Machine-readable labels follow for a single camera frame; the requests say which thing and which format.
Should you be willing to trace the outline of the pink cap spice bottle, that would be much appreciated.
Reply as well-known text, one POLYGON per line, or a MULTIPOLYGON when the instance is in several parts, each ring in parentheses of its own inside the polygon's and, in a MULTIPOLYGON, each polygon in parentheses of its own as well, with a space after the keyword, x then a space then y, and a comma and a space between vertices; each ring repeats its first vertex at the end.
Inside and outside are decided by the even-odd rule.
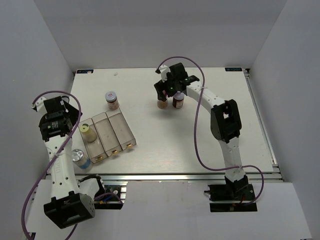
POLYGON ((157 101, 157 107, 159 109, 165 109, 167 106, 168 106, 168 101, 167 100, 165 100, 165 101, 158 100, 157 101))

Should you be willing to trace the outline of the silver lid white shaker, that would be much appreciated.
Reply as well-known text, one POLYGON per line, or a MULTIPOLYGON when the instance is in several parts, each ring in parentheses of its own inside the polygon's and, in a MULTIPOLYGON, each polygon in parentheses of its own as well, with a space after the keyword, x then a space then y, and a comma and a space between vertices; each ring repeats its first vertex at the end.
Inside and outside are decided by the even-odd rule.
POLYGON ((89 157, 81 149, 74 149, 71 152, 72 162, 82 170, 90 170, 92 162, 89 157))

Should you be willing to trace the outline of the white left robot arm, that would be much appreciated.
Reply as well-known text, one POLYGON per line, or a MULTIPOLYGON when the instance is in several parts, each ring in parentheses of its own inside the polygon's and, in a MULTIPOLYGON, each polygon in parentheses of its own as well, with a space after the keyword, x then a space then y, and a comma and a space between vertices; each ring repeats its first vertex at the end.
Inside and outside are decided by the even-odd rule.
POLYGON ((94 218, 94 199, 103 198, 106 187, 97 175, 76 180, 72 134, 79 125, 79 110, 61 96, 41 97, 36 109, 43 114, 39 129, 50 161, 51 197, 43 206, 45 215, 60 229, 94 218))

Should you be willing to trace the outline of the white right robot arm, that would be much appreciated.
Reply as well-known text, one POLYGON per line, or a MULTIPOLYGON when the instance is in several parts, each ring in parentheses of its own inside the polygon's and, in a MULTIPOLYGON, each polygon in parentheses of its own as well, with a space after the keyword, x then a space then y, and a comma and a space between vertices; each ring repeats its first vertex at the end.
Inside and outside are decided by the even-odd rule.
POLYGON ((210 130, 219 142, 225 164, 226 195, 236 200, 244 193, 248 177, 243 170, 239 137, 242 122, 237 102, 225 100, 200 83, 198 77, 188 75, 182 63, 172 66, 161 65, 155 71, 161 79, 154 84, 159 101, 175 96, 178 92, 198 102, 210 113, 210 130))

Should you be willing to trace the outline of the dark sauce jar white lid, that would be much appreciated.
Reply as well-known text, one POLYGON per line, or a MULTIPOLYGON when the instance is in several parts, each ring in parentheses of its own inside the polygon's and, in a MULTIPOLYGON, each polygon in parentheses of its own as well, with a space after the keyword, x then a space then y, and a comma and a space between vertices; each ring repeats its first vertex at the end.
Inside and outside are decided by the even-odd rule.
POLYGON ((172 105, 176 109, 180 109, 184 104, 185 94, 183 92, 178 91, 172 99, 172 105))

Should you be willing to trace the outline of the yellow cap spice bottle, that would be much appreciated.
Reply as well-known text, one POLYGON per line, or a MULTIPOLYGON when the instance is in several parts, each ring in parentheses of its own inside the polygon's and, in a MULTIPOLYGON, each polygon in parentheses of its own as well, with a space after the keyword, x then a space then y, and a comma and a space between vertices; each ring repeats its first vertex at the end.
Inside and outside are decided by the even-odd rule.
POLYGON ((79 130, 84 141, 92 143, 97 139, 96 132, 87 123, 83 123, 79 130))

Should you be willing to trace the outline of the orange label jar white lid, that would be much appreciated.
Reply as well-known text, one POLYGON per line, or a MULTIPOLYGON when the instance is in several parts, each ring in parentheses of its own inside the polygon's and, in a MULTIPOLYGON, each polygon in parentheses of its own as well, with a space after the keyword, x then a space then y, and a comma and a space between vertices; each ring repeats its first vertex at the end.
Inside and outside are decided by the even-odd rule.
POLYGON ((108 91, 105 94, 105 100, 110 110, 116 110, 119 108, 119 102, 117 94, 114 91, 108 91))

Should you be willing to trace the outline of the blue left corner sticker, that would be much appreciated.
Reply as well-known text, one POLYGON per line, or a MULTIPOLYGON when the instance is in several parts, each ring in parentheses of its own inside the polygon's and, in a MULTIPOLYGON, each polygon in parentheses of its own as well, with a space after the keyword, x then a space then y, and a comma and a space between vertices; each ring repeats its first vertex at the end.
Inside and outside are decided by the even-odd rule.
POLYGON ((76 74, 92 74, 93 72, 93 69, 78 69, 76 74))

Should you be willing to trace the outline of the blue corner sticker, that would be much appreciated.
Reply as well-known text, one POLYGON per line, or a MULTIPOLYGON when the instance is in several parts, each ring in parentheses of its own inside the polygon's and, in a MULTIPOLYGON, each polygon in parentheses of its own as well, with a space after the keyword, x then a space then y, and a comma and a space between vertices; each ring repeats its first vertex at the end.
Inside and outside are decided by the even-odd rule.
POLYGON ((241 67, 225 67, 224 68, 226 72, 242 72, 241 67))
POLYGON ((92 74, 93 72, 93 69, 78 69, 76 74, 92 74))

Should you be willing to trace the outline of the clear brown organizer tray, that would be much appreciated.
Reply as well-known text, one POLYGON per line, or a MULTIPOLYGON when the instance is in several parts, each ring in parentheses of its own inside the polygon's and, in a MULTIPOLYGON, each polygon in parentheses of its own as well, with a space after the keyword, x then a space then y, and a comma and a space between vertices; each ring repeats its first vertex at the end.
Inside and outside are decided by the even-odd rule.
POLYGON ((97 164, 122 151, 129 150, 137 144, 136 138, 120 108, 101 112, 81 121, 78 125, 78 131, 84 151, 92 164, 97 164), (80 132, 82 124, 88 124, 95 131, 97 139, 94 142, 84 141, 80 132))

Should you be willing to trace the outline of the blue right corner sticker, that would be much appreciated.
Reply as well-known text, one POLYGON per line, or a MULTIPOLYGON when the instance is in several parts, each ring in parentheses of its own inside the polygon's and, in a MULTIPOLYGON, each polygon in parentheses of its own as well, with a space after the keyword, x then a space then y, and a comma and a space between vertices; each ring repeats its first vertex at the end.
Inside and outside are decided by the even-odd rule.
POLYGON ((225 67, 224 68, 226 72, 242 72, 241 67, 225 67))

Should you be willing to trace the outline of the aluminium front table rail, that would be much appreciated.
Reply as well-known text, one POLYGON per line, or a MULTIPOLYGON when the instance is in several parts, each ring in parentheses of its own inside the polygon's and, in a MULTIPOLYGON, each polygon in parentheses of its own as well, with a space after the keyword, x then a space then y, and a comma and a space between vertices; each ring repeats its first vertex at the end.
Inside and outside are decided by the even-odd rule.
MULTIPOLYGON (((133 175, 100 175, 104 181, 224 181, 224 174, 133 174, 133 175)), ((76 174, 80 180, 87 175, 76 174)), ((265 181, 283 181, 279 172, 263 174, 265 181)), ((247 173, 249 181, 260 181, 262 177, 258 173, 247 173)))

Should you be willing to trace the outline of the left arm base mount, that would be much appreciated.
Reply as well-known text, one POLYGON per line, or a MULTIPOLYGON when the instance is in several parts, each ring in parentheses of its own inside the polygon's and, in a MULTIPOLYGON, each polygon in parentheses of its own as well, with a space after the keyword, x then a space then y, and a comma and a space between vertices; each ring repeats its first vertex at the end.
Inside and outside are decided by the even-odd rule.
POLYGON ((124 183, 115 183, 104 185, 104 196, 97 193, 97 199, 94 200, 96 210, 121 210, 126 199, 127 186, 124 183))

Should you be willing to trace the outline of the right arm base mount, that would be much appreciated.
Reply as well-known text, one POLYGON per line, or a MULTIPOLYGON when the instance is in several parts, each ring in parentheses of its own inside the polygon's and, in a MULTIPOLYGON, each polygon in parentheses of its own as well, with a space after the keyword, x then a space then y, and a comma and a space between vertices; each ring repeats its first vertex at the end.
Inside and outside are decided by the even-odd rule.
POLYGON ((211 184, 203 191, 209 197, 211 213, 257 212, 256 196, 251 184, 233 193, 226 184, 211 184))

